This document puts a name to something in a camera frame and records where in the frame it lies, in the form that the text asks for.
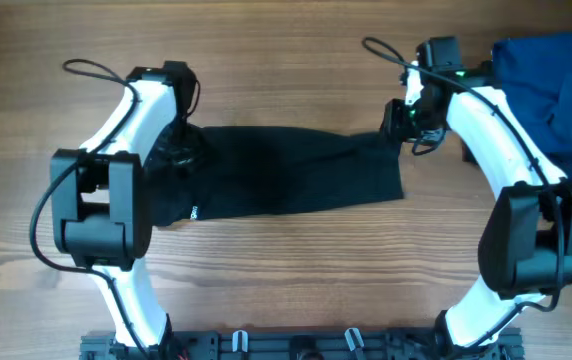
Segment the black t-shirt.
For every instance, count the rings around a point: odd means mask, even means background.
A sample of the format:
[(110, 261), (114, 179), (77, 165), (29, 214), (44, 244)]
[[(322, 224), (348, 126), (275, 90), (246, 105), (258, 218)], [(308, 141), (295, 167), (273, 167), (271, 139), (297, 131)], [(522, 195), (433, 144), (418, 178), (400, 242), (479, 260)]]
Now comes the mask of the black t-shirt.
[(153, 225), (287, 215), (401, 200), (400, 146), (377, 132), (307, 128), (199, 127), (206, 160), (163, 165), (157, 138), (145, 164)]

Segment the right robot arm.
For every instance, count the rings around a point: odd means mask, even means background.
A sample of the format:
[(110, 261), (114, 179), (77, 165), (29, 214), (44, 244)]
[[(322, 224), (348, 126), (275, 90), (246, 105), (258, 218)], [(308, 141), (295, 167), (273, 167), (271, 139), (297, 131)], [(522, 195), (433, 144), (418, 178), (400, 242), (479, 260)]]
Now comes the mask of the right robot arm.
[(554, 311), (572, 286), (572, 179), (518, 121), (495, 61), (464, 66), (453, 37), (421, 43), (412, 62), (382, 40), (362, 44), (403, 69), (405, 96), (387, 104), (381, 133), (409, 143), (416, 156), (455, 133), (494, 194), (477, 250), (478, 278), (438, 315), (431, 339), (438, 358), (481, 357), (520, 314)]

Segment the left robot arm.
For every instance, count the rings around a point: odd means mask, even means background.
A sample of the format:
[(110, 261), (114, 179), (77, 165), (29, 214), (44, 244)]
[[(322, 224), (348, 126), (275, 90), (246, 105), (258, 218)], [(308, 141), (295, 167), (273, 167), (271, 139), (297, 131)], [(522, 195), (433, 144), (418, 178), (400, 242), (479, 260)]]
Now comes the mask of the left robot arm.
[(91, 138), (53, 155), (29, 242), (47, 266), (94, 278), (115, 324), (115, 358), (169, 359), (177, 353), (172, 327), (145, 262), (152, 234), (145, 166), (165, 131), (186, 127), (199, 82), (178, 61), (136, 67), (125, 78), (101, 65), (93, 76), (124, 94)]

